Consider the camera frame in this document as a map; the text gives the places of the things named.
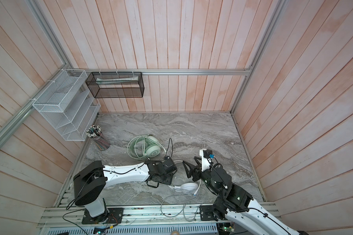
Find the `white headphones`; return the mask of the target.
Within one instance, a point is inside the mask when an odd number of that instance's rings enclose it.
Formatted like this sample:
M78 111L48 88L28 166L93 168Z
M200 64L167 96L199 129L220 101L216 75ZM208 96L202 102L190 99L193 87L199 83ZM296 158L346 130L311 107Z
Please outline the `white headphones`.
M201 181L199 182L199 184L185 183L180 186L168 186L168 187L178 193L197 195L201 187Z

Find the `mint green headphones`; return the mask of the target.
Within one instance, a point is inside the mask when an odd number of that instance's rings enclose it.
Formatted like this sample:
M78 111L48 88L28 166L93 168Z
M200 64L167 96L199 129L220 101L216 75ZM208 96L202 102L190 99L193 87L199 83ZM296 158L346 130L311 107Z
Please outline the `mint green headphones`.
M127 145L127 154L135 160L145 160L158 156L165 148L152 135L141 135L133 138Z

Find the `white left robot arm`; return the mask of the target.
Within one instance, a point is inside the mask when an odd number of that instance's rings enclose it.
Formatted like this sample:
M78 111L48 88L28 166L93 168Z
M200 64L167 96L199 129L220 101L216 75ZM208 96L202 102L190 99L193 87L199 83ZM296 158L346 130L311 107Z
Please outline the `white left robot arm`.
M73 178L74 204L84 206L94 223L103 223L109 218L109 210L100 194L103 189L128 182L155 182L171 185L177 167L170 157L160 160L146 159L141 164L110 166L94 161Z

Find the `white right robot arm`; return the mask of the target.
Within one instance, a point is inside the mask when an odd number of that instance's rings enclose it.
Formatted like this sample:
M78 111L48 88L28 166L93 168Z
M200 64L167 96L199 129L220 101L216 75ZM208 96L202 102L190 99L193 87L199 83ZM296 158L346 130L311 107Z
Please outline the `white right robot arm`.
M220 163L213 164L208 158L195 157L196 165L183 161L188 178L201 180L216 195L212 205L216 220L229 220L253 235L306 235L294 230L271 213L246 190L232 182L232 177Z

